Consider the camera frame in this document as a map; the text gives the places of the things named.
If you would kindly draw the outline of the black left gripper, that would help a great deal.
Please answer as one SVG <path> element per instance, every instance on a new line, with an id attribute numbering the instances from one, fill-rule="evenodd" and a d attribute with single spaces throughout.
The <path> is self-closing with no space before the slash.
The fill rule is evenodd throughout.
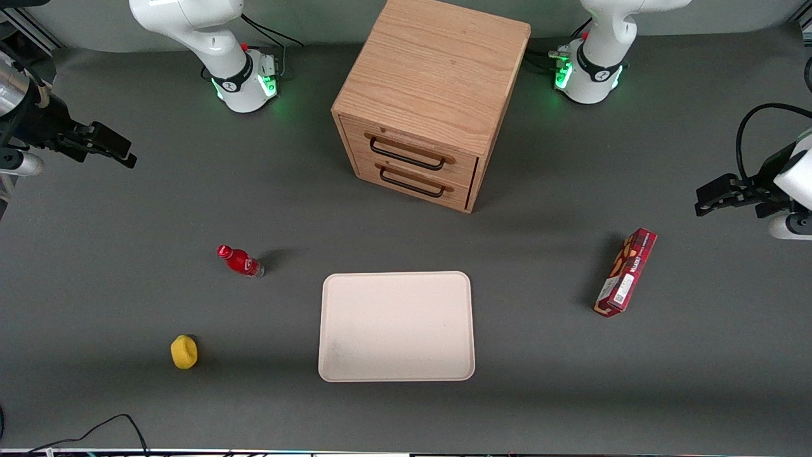
<path id="1" fill-rule="evenodd" d="M 742 194 L 737 175 L 722 175 L 696 190 L 698 200 L 694 204 L 694 214 L 703 217 L 715 210 L 752 204 L 757 213 L 792 211 L 792 198 L 775 185 L 774 179 L 788 164 L 795 146 L 795 143 L 790 143 L 775 152 L 763 162 L 758 173 L 748 176 L 743 167 L 742 144 L 737 143 L 737 167 L 745 191 Z"/>

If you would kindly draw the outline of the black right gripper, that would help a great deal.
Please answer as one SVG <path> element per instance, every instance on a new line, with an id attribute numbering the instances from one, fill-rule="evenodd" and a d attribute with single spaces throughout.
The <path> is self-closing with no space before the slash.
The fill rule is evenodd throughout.
<path id="1" fill-rule="evenodd" d="M 98 154 L 125 168 L 134 168 L 138 158 L 129 153 L 130 141 L 102 123 L 85 126 L 74 121 L 67 105 L 57 96 L 50 96 L 46 107 L 38 106 L 40 98 L 39 90 L 32 89 L 15 108 L 14 113 L 21 117 L 14 127 L 14 138 L 31 147 L 64 154 L 79 164 L 90 154 Z"/>

